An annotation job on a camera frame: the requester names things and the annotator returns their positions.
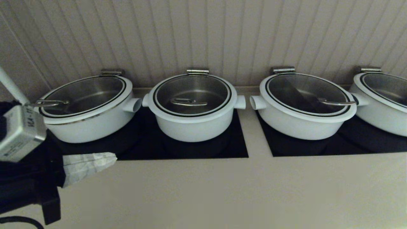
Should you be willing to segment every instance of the white pole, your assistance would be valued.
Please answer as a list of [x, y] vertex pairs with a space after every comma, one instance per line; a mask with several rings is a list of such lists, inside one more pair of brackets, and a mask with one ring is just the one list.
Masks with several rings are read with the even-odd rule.
[[0, 66], [0, 82], [9, 90], [9, 92], [18, 100], [21, 104], [30, 103], [24, 93], [17, 87], [17, 85], [11, 80], [7, 73]]

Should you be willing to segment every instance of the black cable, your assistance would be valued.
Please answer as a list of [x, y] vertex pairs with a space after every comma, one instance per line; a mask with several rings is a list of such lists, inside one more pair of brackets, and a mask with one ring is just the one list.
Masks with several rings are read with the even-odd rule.
[[24, 216], [9, 216], [9, 217], [2, 217], [0, 218], [0, 223], [7, 223], [7, 222], [26, 222], [32, 224], [37, 227], [37, 229], [44, 229], [44, 227], [35, 219], [31, 219]]

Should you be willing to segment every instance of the white pot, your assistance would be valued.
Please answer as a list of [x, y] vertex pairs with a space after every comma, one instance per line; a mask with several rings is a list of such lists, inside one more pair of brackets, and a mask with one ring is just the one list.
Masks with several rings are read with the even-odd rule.
[[[83, 80], [91, 82], [98, 77], [102, 76], [88, 77], [71, 82], [50, 91], [41, 99], [49, 99], [49, 96], [53, 93], [58, 90], [65, 90], [63, 89], [65, 87], [72, 87], [74, 83]], [[53, 114], [47, 112], [47, 108], [37, 108], [44, 117], [46, 127], [61, 141], [83, 143], [103, 138], [126, 125], [140, 108], [142, 101], [139, 98], [134, 98], [131, 81], [123, 77], [110, 77], [114, 78], [114, 81], [118, 82], [117, 85], [122, 86], [122, 88], [117, 91], [118, 93], [114, 97], [95, 107], [74, 114]]]
[[[387, 99], [369, 88], [363, 82], [363, 77], [367, 74], [357, 74], [349, 90], [359, 100], [356, 115], [377, 128], [407, 137], [407, 107]], [[395, 77], [395, 79], [406, 81], [397, 76], [379, 74], [387, 77], [385, 80]]]
[[[343, 106], [341, 110], [330, 114], [304, 112], [287, 106], [267, 89], [268, 81], [276, 76], [278, 75], [269, 76], [261, 82], [260, 96], [251, 96], [250, 103], [267, 124], [283, 134], [305, 140], [325, 139], [335, 134], [342, 123], [356, 113], [356, 105]], [[305, 76], [314, 77], [335, 86], [348, 102], [354, 101], [352, 95], [338, 85], [316, 76]]]
[[156, 91], [165, 83], [187, 75], [177, 75], [168, 78], [157, 84], [150, 93], [143, 98], [142, 105], [149, 107], [155, 114], [160, 129], [173, 139], [185, 142], [199, 142], [212, 139], [223, 133], [232, 121], [233, 109], [245, 109], [246, 102], [244, 96], [238, 96], [235, 88], [226, 80], [213, 76], [220, 80], [228, 88], [228, 99], [213, 110], [202, 114], [177, 114], [166, 110], [157, 102]]

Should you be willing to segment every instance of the glass lid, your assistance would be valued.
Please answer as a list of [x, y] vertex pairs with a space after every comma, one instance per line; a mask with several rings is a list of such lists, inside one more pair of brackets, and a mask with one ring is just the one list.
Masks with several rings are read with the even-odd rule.
[[320, 100], [347, 102], [344, 92], [337, 86], [308, 75], [281, 74], [271, 78], [266, 88], [269, 95], [283, 106], [313, 114], [330, 114], [345, 106], [326, 105]]
[[157, 106], [175, 115], [204, 115], [225, 106], [230, 99], [229, 86], [210, 75], [183, 75], [164, 82], [157, 88]]
[[387, 74], [369, 73], [362, 83], [380, 97], [407, 107], [407, 79]]
[[51, 115], [73, 115], [83, 113], [107, 104], [125, 88], [125, 83], [117, 77], [92, 77], [72, 82], [48, 95], [46, 100], [68, 100], [69, 104], [43, 107]]

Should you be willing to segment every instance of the black rim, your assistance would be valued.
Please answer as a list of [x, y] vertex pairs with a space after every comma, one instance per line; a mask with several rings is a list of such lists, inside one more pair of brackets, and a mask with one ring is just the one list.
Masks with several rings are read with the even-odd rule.
[[383, 98], [383, 99], [385, 99], [385, 100], [387, 100], [387, 101], [389, 101], [389, 102], [391, 102], [391, 103], [393, 103], [393, 104], [396, 104], [396, 105], [402, 106], [402, 107], [404, 107], [404, 108], [407, 108], [407, 106], [402, 105], [402, 104], [400, 104], [400, 103], [396, 103], [396, 102], [394, 102], [393, 100], [388, 99], [388, 98], [386, 98], [385, 96], [382, 96], [381, 94], [379, 94], [379, 93], [375, 92], [373, 89], [371, 89], [371, 88], [365, 83], [365, 80], [364, 80], [364, 78], [365, 78], [367, 75], [369, 75], [369, 74], [367, 73], [367, 74], [362, 75], [362, 76], [360, 77], [360, 82], [361, 82], [361, 83], [363, 84], [363, 86], [365, 86], [369, 91], [373, 92], [375, 95], [377, 95], [377, 96], [379, 96], [379, 97], [381, 97], [381, 98]]
[[[293, 74], [293, 73], [285, 73], [285, 74], [280, 74], [280, 75], [292, 75], [292, 74]], [[319, 78], [317, 78], [317, 77], [310, 76], [310, 75], [305, 75], [305, 76], [313, 77], [313, 78], [319, 79]], [[341, 112], [341, 113], [339, 113], [339, 114], [335, 114], [335, 115], [317, 115], [317, 114], [305, 113], [305, 112], [302, 112], [302, 111], [299, 111], [299, 110], [294, 110], [292, 107], [287, 106], [286, 104], [280, 102], [279, 100], [275, 99], [275, 98], [271, 95], [268, 85], [269, 85], [269, 83], [270, 83], [270, 80], [272, 80], [272, 79], [273, 79], [273, 77], [270, 78], [269, 80], [267, 80], [267, 82], [266, 82], [266, 85], [265, 85], [265, 86], [266, 86], [267, 94], [270, 96], [270, 98], [272, 98], [272, 99], [273, 99], [274, 101], [276, 101], [278, 104], [280, 104], [280, 105], [282, 105], [282, 106], [284, 106], [284, 107], [286, 107], [286, 108], [288, 108], [288, 109], [290, 109], [290, 110], [292, 110], [292, 111], [295, 111], [295, 112], [298, 112], [298, 113], [301, 113], [301, 114], [305, 114], [305, 115], [316, 116], [316, 117], [335, 117], [335, 116], [340, 116], [340, 115], [342, 115], [342, 114], [348, 112], [348, 110], [350, 109], [350, 106], [347, 106], [347, 108], [346, 108], [343, 112]], [[350, 101], [349, 97], [348, 97], [341, 89], [339, 89], [339, 90], [340, 90], [341, 93], [345, 96], [346, 100], [347, 100], [347, 101]]]
[[[95, 76], [95, 77], [90, 77], [90, 78], [85, 78], [85, 79], [91, 79], [91, 78], [96, 78], [96, 77], [111, 78], [112, 76]], [[43, 109], [43, 108], [40, 108], [40, 109], [39, 109], [39, 113], [40, 113], [42, 116], [44, 116], [44, 117], [53, 118], [53, 119], [63, 119], [63, 118], [68, 118], [68, 117], [77, 116], [77, 115], [82, 115], [82, 114], [85, 114], [85, 113], [94, 111], [94, 110], [96, 110], [96, 109], [99, 109], [99, 108], [101, 108], [101, 107], [103, 107], [103, 106], [105, 106], [105, 105], [107, 105], [107, 104], [109, 104], [109, 103], [115, 101], [115, 100], [116, 100], [119, 96], [121, 96], [121, 95], [124, 93], [124, 91], [126, 90], [126, 87], [127, 87], [126, 82], [125, 82], [124, 80], [120, 79], [120, 78], [117, 78], [117, 79], [121, 80], [121, 82], [122, 82], [123, 85], [124, 85], [124, 87], [122, 88], [122, 90], [121, 90], [115, 97], [113, 97], [113, 99], [111, 99], [109, 102], [104, 103], [104, 104], [102, 104], [102, 105], [99, 105], [99, 106], [97, 106], [97, 107], [95, 107], [95, 108], [92, 108], [91, 110], [86, 110], [86, 111], [82, 111], [82, 112], [75, 113], [75, 114], [72, 114], [72, 115], [66, 115], [66, 116], [61, 116], [61, 117], [49, 116], [49, 115], [47, 115], [47, 114], [44, 114], [44, 112], [42, 112], [42, 109]], [[69, 83], [69, 84], [66, 84], [66, 85], [64, 85], [63, 87], [61, 87], [60, 89], [66, 87], [66, 86], [68, 86], [68, 85], [70, 85], [70, 84], [72, 84], [72, 83], [79, 82], [79, 81], [74, 81], [74, 82], [71, 82], [71, 83]]]
[[[212, 77], [212, 78], [215, 78], [215, 79], [217, 79], [217, 80], [221, 80], [221, 79], [219, 79], [219, 78], [217, 78], [217, 77], [214, 77], [214, 76], [211, 76], [211, 75], [205, 75], [205, 76], [207, 76], [207, 77]], [[213, 109], [211, 112], [208, 112], [208, 113], [205, 113], [205, 114], [181, 115], [181, 114], [174, 114], [174, 113], [171, 113], [171, 112], [168, 112], [168, 111], [162, 109], [162, 108], [158, 105], [158, 102], [156, 101], [155, 96], [156, 96], [156, 94], [157, 94], [158, 89], [159, 89], [164, 83], [166, 83], [167, 81], [164, 81], [164, 82], [162, 82], [160, 85], [158, 85], [157, 89], [154, 91], [154, 94], [153, 94], [153, 101], [154, 101], [155, 106], [158, 107], [158, 109], [162, 110], [163, 112], [165, 112], [165, 113], [167, 113], [167, 114], [169, 114], [169, 115], [173, 115], [173, 116], [177, 116], [177, 117], [200, 117], [200, 116], [209, 115], [209, 114], [215, 113], [216, 111], [218, 111], [218, 110], [224, 108], [224, 107], [229, 103], [229, 101], [230, 101], [231, 98], [232, 98], [232, 90], [230, 89], [229, 85], [228, 85], [227, 83], [225, 83], [223, 80], [221, 80], [221, 81], [222, 81], [222, 82], [226, 85], [226, 87], [229, 89], [229, 91], [230, 91], [230, 96], [229, 96], [229, 98], [227, 99], [226, 103], [225, 103], [223, 106], [220, 106], [220, 107], [218, 107], [218, 108], [216, 108], [216, 109]]]

